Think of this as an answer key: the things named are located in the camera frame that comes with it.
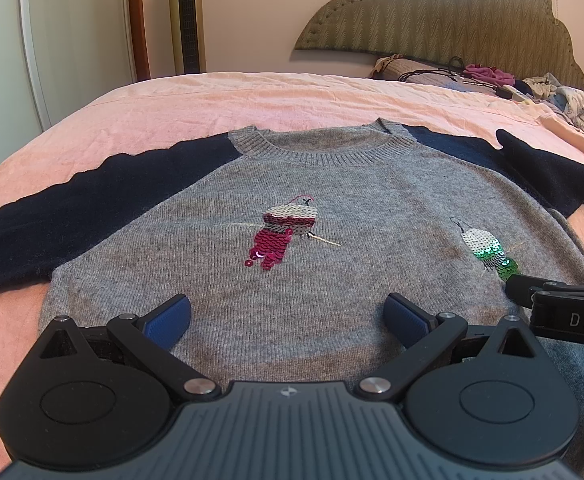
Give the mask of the pink bed blanket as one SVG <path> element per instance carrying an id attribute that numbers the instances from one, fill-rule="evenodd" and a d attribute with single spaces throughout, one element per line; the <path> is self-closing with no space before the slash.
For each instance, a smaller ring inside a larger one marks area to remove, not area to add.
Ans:
<path id="1" fill-rule="evenodd" d="M 158 78 L 113 90 L 0 164 L 0 207 L 70 180 L 118 153 L 168 148 L 245 126 L 307 130 L 383 117 L 498 144 L 508 130 L 534 148 L 584 164 L 584 134 L 544 105 L 425 84 L 312 74 L 212 73 Z M 569 223 L 584 243 L 584 206 Z M 0 294 L 0 394 L 38 330 L 48 285 Z M 9 463 L 0 442 L 0 471 Z"/>

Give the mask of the gold tower fan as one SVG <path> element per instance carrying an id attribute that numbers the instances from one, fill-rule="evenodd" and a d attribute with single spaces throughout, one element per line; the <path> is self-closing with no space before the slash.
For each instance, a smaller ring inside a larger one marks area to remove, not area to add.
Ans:
<path id="1" fill-rule="evenodd" d="M 169 0 L 169 10 L 176 74 L 204 73 L 202 0 Z"/>

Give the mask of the grey navy sequin sweater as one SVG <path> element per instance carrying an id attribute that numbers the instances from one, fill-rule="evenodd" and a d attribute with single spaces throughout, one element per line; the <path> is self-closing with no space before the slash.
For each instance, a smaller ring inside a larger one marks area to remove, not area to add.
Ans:
<path id="1" fill-rule="evenodd" d="M 48 285 L 0 395 L 4 479 L 584 479 L 584 344 L 536 336 L 512 275 L 584 287 L 584 164 L 379 119 L 245 127 L 0 207 L 0 292 Z M 405 348 L 398 292 L 468 324 L 398 401 L 354 388 Z M 108 335 L 182 294 L 173 400 Z"/>

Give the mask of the magenta garment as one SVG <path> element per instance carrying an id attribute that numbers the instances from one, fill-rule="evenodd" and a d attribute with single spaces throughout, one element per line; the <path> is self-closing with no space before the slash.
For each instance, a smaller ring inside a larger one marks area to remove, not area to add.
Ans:
<path id="1" fill-rule="evenodd" d="M 495 84 L 496 86 L 514 86 L 515 77 L 496 67 L 482 66 L 479 64 L 470 64 L 464 67 L 463 75 L 470 77 L 487 84 Z"/>

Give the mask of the crumpled white grey clothes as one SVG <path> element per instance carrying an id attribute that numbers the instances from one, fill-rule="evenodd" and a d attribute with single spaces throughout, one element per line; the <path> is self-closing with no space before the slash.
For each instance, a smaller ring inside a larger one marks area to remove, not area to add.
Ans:
<path id="1" fill-rule="evenodd" d="M 584 90 L 561 84 L 553 74 L 524 79 L 536 98 L 552 103 L 578 129 L 584 132 Z"/>

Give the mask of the olive quilted headboard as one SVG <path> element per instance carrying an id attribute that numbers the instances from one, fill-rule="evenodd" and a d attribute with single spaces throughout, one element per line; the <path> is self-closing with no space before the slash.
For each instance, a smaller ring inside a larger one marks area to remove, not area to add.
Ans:
<path id="1" fill-rule="evenodd" d="M 298 50 L 401 54 L 496 67 L 518 79 L 553 74 L 584 90 L 572 37 L 552 0 L 331 0 L 309 20 Z"/>

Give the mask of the brown wooden door frame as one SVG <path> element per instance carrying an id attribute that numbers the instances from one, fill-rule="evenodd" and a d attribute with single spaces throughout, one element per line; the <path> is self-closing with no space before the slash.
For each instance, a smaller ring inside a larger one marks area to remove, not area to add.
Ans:
<path id="1" fill-rule="evenodd" d="M 151 78 L 151 73 L 147 54 L 143 0 L 128 0 L 128 14 L 136 77 L 138 80 L 148 80 Z"/>

